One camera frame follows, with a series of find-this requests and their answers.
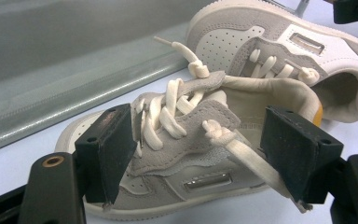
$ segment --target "screw hole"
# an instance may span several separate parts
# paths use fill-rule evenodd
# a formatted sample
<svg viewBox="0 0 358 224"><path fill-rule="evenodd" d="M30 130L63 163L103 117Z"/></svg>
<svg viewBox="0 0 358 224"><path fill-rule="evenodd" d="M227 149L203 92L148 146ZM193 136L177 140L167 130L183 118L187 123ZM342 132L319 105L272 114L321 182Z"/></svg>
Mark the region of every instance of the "screw hole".
<svg viewBox="0 0 358 224"><path fill-rule="evenodd" d="M328 139L321 139L321 143L326 144L326 145L330 145L331 141Z"/></svg>
<svg viewBox="0 0 358 224"><path fill-rule="evenodd" d="M62 156L53 156L43 161L42 165L44 167L53 167L61 164L63 160L64 158Z"/></svg>
<svg viewBox="0 0 358 224"><path fill-rule="evenodd" d="M87 139L87 141L92 143L92 142L97 141L97 138L96 137L90 137L90 138Z"/></svg>

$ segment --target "shoe upper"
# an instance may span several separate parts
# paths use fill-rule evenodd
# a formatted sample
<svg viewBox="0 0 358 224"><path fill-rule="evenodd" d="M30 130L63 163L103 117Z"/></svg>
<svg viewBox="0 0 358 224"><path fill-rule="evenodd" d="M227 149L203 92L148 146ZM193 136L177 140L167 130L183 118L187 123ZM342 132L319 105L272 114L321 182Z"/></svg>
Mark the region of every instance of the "shoe upper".
<svg viewBox="0 0 358 224"><path fill-rule="evenodd" d="M178 109L174 113L175 121L186 134L172 136L165 127L158 125L154 132L162 147L156 148L156 144L146 138L138 148L142 152L135 153L131 160L127 175L120 183L114 209L145 209L262 186L264 181L236 156L211 143L203 128L205 120L213 119L237 133L239 141L263 155L259 142L267 105L285 106L316 124L322 118L316 94L304 83L292 79L228 77L221 71L203 79L179 83L175 92L177 102L184 96L191 102L196 92L204 91L191 111L184 114ZM137 136L136 129L141 127L137 124L137 116L146 111L144 120L148 120L153 116L150 115L152 102L158 100L162 111L168 98L167 93L144 93L131 104L133 136ZM141 145L139 138L134 140ZM209 182L194 184L205 179Z"/></svg>
<svg viewBox="0 0 358 224"><path fill-rule="evenodd" d="M358 39L353 36L262 1L228 0L193 18L186 43L212 71L301 80L317 92L326 119L358 120Z"/></svg>
<svg viewBox="0 0 358 224"><path fill-rule="evenodd" d="M187 51L183 45L178 48ZM86 204L90 211L114 219L152 217L262 189L266 183L291 197L260 148L265 110L280 105L320 125L323 110L316 93L294 79L209 73L197 57L190 59L190 73L197 78L172 80L166 92L144 93L131 103L135 154L116 202L109 208ZM57 148L74 150L72 144L96 118L93 114L68 126Z"/></svg>

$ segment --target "white surface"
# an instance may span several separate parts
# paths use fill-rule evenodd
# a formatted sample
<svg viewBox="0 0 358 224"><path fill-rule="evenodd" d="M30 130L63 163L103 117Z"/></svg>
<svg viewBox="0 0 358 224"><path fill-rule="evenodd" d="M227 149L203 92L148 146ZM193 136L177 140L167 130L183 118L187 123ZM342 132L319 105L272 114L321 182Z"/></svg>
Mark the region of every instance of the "white surface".
<svg viewBox="0 0 358 224"><path fill-rule="evenodd" d="M305 12L305 18L333 26L332 8L323 1L311 1ZM358 22L335 26L358 36ZM0 195L26 184L33 162L54 151L61 131L71 121L94 111L129 103L146 91L163 92L168 80L177 77L189 79L190 75L186 70L175 73L0 149ZM353 124L324 122L324 129L344 143L342 155L344 159L352 154L358 154L358 122ZM126 223L331 223L329 213L331 202L332 197L329 196L326 204L315 205L313 211L301 215L289 200L269 189L253 195L205 203L166 217ZM118 223L91 215L87 215L87 219L88 223Z"/></svg>

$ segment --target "suede panel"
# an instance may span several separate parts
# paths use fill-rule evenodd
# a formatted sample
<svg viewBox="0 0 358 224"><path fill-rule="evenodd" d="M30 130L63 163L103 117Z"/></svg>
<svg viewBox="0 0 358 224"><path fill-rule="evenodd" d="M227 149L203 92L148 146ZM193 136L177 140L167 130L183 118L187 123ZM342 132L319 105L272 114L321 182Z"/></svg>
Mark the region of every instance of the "suede panel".
<svg viewBox="0 0 358 224"><path fill-rule="evenodd" d="M189 189L185 186L185 183L193 180L222 174L226 174L230 177L231 182L229 184L218 187L211 187L207 185L206 188L200 187L200 189ZM166 177L166 181L167 184L185 200L208 194L229 191L232 189L252 188L254 186L260 186L264 183L251 170L249 170L249 168L243 166L243 164L234 156L230 156L228 159L225 159L224 161L211 167L186 167L177 174Z"/></svg>
<svg viewBox="0 0 358 224"><path fill-rule="evenodd" d="M182 139L172 138L163 128L156 130L158 138L163 142L162 150L155 151L147 144L142 148L141 159L133 158L131 162L131 174L142 175L148 171L163 170L176 164L185 155L191 153L202 153L210 150L209 143L201 124L206 119L215 119L222 127L231 131L238 127L240 120L224 105L206 100L189 114L176 117L177 123L183 127L187 136Z"/></svg>
<svg viewBox="0 0 358 224"><path fill-rule="evenodd" d="M218 71L218 72L213 72L210 74L209 77L207 78L203 78L203 79L192 79L189 80L187 82L184 83L184 85L179 87L178 90L178 99L179 97L181 97L182 95L185 94L189 94L193 91L199 91L199 90L204 90L204 91L212 91L215 90L217 88L219 88L222 83L223 80L225 78L226 74L223 71ZM146 108L149 107L150 105L150 101L157 96L160 96L164 93L155 93L155 92L146 92L143 93L141 95L139 95L132 103L131 103L131 119L132 119L132 136L136 136L135 132L136 132L136 125L134 123L135 121L135 116L136 116L136 106L138 104L140 104L140 102L145 99L144 104L146 104Z"/></svg>
<svg viewBox="0 0 358 224"><path fill-rule="evenodd" d="M259 37L253 38L248 41L246 44L242 45L238 50L233 64L229 68L229 74L231 76L239 76L240 74L245 77L249 77L252 74L252 71L242 71L242 68L245 66L249 55L252 53L254 49L260 49L261 53L258 57L258 63L264 63L269 56L277 56L277 62L272 67L272 71L276 74L279 74L284 66L287 64L285 59L290 60L301 67L313 68L321 75L321 80L327 77L327 74L322 69L319 64L317 64L311 57L305 55L295 55L292 54L285 46L280 44L271 43L269 41L260 39ZM292 72L292 78L297 78L298 69Z"/></svg>
<svg viewBox="0 0 358 224"><path fill-rule="evenodd" d="M120 188L113 208L117 210L145 209L182 201L161 177L144 176L143 179L150 189L150 193L135 195L124 188Z"/></svg>

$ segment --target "shoe tongue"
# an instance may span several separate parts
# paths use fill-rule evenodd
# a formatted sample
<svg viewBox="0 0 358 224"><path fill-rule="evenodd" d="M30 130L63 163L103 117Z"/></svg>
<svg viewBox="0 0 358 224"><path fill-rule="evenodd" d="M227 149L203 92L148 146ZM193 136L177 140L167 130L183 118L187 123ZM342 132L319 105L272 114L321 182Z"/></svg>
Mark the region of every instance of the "shoe tongue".
<svg viewBox="0 0 358 224"><path fill-rule="evenodd" d="M224 71L213 72L207 78L193 79L179 87L178 98L194 91L213 91L219 88L226 76Z"/></svg>
<svg viewBox="0 0 358 224"><path fill-rule="evenodd" d="M206 101L206 100L215 100L227 107L227 95L222 90L209 92L206 96L204 96L204 98L201 101Z"/></svg>

